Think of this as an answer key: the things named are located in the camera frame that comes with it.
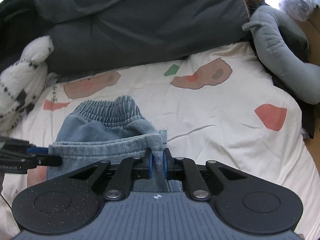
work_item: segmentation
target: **dark gray blanket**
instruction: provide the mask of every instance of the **dark gray blanket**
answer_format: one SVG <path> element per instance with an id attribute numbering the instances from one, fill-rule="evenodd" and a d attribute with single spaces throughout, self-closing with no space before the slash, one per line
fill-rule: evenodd
<path id="1" fill-rule="evenodd" d="M 242 0 L 35 0 L 55 23 L 49 72 L 162 62 L 244 38 Z"/>

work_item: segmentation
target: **red patch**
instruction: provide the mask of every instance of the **red patch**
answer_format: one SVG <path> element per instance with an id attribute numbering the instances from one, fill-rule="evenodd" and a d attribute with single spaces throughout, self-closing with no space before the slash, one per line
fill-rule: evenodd
<path id="1" fill-rule="evenodd" d="M 185 76 L 184 78 L 189 82 L 196 82 L 196 80 L 198 79 L 198 73 L 195 72 L 193 75 Z"/>
<path id="2" fill-rule="evenodd" d="M 64 108 L 64 107 L 67 107 L 68 105 L 70 104 L 69 103 L 53 103 L 49 100 L 46 100 L 43 104 L 43 110 L 57 110 L 57 109 L 61 109 L 61 108 Z"/>
<path id="3" fill-rule="evenodd" d="M 287 116 L 287 109 L 276 107 L 270 104 L 264 104 L 259 106 L 255 110 L 255 113 L 263 122 L 265 127 L 270 130 L 279 132 Z"/>

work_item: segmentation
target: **white bed sheet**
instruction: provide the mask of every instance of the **white bed sheet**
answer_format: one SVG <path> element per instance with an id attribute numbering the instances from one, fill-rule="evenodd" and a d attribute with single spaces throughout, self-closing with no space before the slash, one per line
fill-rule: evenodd
<path id="1" fill-rule="evenodd" d="M 209 85 L 221 79 L 221 71 L 212 72 L 220 67 L 226 80 Z M 146 119 L 157 129 L 168 129 L 173 156 L 192 158 L 197 164 L 214 159 L 293 190 L 304 205 L 296 233 L 307 240 L 320 237 L 320 177 L 300 134 L 301 111 L 290 95 L 273 86 L 249 43 L 215 48 L 185 61 L 102 75 L 48 88 L 12 136 L 47 147 L 55 140 L 64 118 L 84 100 L 131 95 Z M 101 86 L 106 87 L 75 98 Z M 25 187 L 26 176 L 6 175 L 3 195 L 12 203 Z M 7 207 L 1 204 L 0 221 L 0 232 L 9 222 L 9 233 L 18 232 Z"/>

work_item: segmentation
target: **silver bolt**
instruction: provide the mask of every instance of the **silver bolt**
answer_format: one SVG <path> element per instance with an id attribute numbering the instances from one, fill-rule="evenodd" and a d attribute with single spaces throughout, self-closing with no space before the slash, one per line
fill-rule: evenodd
<path id="1" fill-rule="evenodd" d="M 108 198 L 119 198 L 121 196 L 121 192 L 119 190 L 108 190 L 106 192 L 106 197 Z"/>
<path id="2" fill-rule="evenodd" d="M 206 198 L 207 196 L 209 196 L 209 193 L 205 190 L 196 190 L 193 195 L 196 197 L 196 198 Z"/>

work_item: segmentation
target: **denim pants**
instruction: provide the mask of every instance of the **denim pants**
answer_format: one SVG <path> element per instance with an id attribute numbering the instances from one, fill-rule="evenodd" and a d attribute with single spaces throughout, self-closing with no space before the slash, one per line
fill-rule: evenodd
<path id="1" fill-rule="evenodd" d="M 140 113 L 131 96 L 115 101 L 85 101 L 63 122 L 49 154 L 62 157 L 60 167 L 48 167 L 47 179 L 108 159 L 119 164 L 124 158 L 143 157 L 145 149 L 153 155 L 152 179 L 135 181 L 135 191 L 181 191 L 181 182 L 167 181 L 163 171 L 163 150 L 167 131 L 156 130 Z"/>

